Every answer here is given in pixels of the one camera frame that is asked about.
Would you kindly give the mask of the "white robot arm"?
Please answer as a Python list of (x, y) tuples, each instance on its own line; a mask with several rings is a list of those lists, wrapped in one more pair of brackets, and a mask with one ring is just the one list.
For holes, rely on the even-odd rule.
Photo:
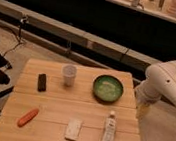
[(145, 70), (145, 78), (135, 87), (137, 117), (149, 112), (149, 106), (162, 96), (176, 106), (176, 60), (154, 63)]

